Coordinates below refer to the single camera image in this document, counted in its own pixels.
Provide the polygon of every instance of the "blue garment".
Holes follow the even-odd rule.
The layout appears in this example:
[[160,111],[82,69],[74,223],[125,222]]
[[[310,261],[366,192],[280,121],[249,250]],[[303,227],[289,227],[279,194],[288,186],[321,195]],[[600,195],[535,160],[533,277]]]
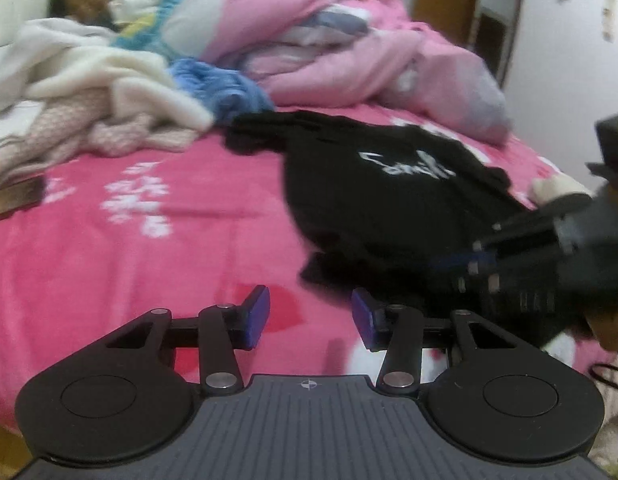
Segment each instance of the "blue garment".
[[122,32],[111,46],[125,48],[127,50],[148,50],[167,57],[169,60],[178,58],[178,54],[166,44],[161,38],[160,30],[163,23],[170,17],[173,10],[180,5],[182,0],[160,0],[158,9],[155,12],[153,21],[133,34],[127,35]]
[[169,72],[176,85],[211,111],[221,126],[241,114],[274,109],[265,91],[237,70],[185,58],[173,63]]

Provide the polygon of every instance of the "pink bedsheet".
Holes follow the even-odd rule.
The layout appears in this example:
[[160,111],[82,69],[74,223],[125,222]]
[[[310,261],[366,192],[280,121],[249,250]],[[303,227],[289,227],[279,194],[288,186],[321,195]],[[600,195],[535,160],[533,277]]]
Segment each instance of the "pink bedsheet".
[[[318,111],[422,123],[378,106]],[[521,198],[532,178],[554,172],[516,139],[503,150],[462,140],[507,170]],[[86,155],[51,170],[44,203],[0,222],[0,423],[14,427],[26,380],[128,320],[155,307],[195,316],[259,283],[271,290],[271,316],[258,348],[239,352],[246,379],[374,377],[381,356],[362,347],[346,303],[297,277],[311,248],[287,211],[281,160],[233,155],[212,134],[182,154]],[[606,357],[567,336],[552,352],[579,370]],[[442,364],[426,357],[423,376],[433,379]],[[177,369],[194,379],[196,353],[179,352]]]

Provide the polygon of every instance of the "gray ribbed panel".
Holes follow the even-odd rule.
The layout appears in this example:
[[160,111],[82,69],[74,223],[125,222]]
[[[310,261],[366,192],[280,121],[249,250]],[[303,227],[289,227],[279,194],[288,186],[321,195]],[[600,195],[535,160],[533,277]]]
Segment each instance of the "gray ribbed panel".
[[603,480],[587,459],[542,468],[483,462],[455,449],[407,399],[361,376],[255,376],[203,403],[169,446],[133,464],[67,470],[35,462],[19,480]]

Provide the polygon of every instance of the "wooden floor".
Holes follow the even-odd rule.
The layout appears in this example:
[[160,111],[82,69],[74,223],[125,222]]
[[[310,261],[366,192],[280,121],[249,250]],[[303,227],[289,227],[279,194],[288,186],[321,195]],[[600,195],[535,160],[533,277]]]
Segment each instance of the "wooden floor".
[[7,480],[31,459],[24,441],[0,427],[0,480]]

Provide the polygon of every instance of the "black t-shirt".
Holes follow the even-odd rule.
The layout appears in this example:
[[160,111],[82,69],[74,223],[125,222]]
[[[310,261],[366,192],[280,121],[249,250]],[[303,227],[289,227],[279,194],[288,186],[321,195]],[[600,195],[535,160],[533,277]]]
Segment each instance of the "black t-shirt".
[[238,118],[226,142],[241,153],[286,153],[287,202],[320,249],[305,280],[364,286],[391,302],[425,299],[430,316],[445,315],[442,305],[454,301],[430,297],[423,277],[432,258],[470,250],[496,222],[525,210],[504,171],[418,126],[267,112]]

